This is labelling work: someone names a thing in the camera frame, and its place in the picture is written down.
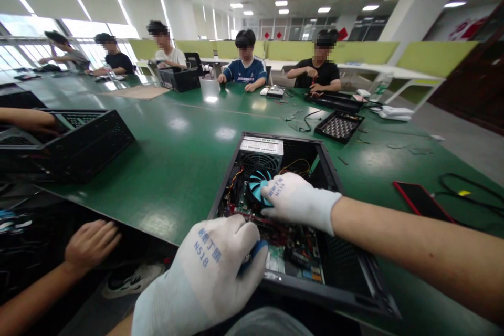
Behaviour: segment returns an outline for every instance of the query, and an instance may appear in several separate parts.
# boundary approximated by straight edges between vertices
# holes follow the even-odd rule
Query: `gray t-shirt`
[[[72,60],[64,62],[69,70],[86,71],[89,69],[89,59],[80,51],[67,52],[65,56],[72,57]]]

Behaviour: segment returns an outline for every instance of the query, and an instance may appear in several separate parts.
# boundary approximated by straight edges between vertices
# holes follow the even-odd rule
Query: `shoe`
[[[158,276],[164,273],[163,264],[140,265],[137,270],[128,278],[117,280],[111,274],[107,278],[107,283],[103,287],[101,295],[105,299],[114,299],[129,294],[143,292]]]

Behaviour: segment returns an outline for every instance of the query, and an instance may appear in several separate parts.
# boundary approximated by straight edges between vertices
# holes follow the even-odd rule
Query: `green table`
[[[51,92],[54,80],[39,81],[40,90]],[[100,104],[103,97],[109,96],[94,93],[88,82],[82,87],[77,84],[58,86],[75,90],[74,96],[63,99],[61,92],[56,92],[47,101],[52,101],[55,107],[71,102],[74,108],[92,104],[97,108],[115,106],[135,135],[136,143],[87,185],[53,184],[44,188],[174,244],[180,244],[190,227],[208,216],[242,131],[320,137],[299,133],[280,118],[293,111],[308,114],[311,108],[318,108],[304,103],[299,91],[295,91],[296,96],[289,99],[289,104],[278,105],[258,92],[243,93],[238,85],[227,85],[228,91],[223,92],[217,85],[206,86],[205,82],[201,91],[169,92],[150,101],[130,104],[122,103],[123,99]],[[79,91],[84,87],[87,92]],[[217,100],[208,101],[209,97]],[[318,115],[325,117],[327,111]],[[360,133],[360,137],[372,144],[351,141],[343,146],[322,138],[348,196],[411,212],[392,182],[419,183],[430,192],[438,192],[442,190],[438,178],[447,172],[468,177],[504,195],[503,188],[430,140],[422,130],[411,124],[382,120],[367,110],[363,113],[366,120],[361,128],[367,133]],[[309,122],[315,126],[319,121]],[[391,145],[404,148],[394,149]],[[414,155],[409,148],[429,150],[432,154]],[[488,200],[476,188],[457,187]],[[493,213],[456,198],[438,200],[462,222],[482,227],[500,221]],[[492,233],[504,237],[501,228],[493,229]],[[348,310],[342,311],[345,315],[395,334],[501,333],[404,269],[383,259],[378,261],[403,321],[377,319]]]

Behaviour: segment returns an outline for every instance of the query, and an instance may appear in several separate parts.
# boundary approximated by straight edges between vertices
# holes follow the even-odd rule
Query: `water bottle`
[[[394,76],[390,73],[385,75],[385,77],[378,83],[378,86],[376,87],[376,90],[374,93],[371,95],[369,100],[371,102],[378,102],[380,97],[382,96],[383,93],[385,93],[385,90],[389,87],[391,84],[392,80],[394,79]]]

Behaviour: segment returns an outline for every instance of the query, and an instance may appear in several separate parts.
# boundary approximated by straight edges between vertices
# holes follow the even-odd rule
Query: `chair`
[[[187,60],[191,64],[191,68],[198,68],[198,76],[202,78],[205,77],[206,74],[210,74],[210,66],[205,65],[205,67],[201,64],[200,55],[197,52],[185,52],[185,60]]]

